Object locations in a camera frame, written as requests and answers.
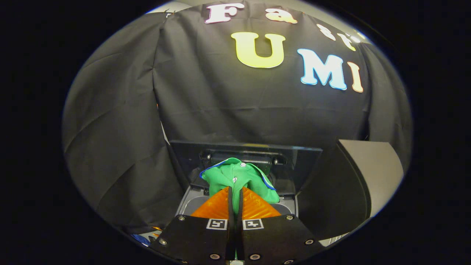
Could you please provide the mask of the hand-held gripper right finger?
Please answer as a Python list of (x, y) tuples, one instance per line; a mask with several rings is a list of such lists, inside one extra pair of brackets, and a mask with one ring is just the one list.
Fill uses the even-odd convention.
[(281, 214), (246, 187), (235, 227), (235, 257), (245, 265), (296, 265), (325, 250), (295, 214)]

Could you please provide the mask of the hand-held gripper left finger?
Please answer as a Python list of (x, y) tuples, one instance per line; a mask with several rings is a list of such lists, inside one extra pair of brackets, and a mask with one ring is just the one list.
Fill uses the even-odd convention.
[(229, 265), (236, 258), (232, 195), (223, 188), (194, 213), (175, 216), (150, 249), (180, 265)]

